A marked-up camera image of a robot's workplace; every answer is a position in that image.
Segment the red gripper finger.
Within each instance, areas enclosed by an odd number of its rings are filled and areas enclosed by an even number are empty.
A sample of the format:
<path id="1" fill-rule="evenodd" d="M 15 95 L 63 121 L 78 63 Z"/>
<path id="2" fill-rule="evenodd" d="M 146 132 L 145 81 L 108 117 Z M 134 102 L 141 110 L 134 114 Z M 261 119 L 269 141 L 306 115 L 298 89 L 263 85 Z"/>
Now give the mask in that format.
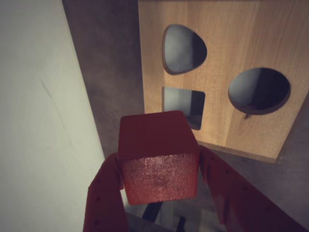
<path id="1" fill-rule="evenodd" d="M 200 169 L 218 219 L 228 232 L 305 232 L 223 159 L 200 147 Z"/>
<path id="2" fill-rule="evenodd" d="M 123 189 L 117 154 L 109 155 L 88 187 L 84 232 L 127 232 L 120 190 Z"/>

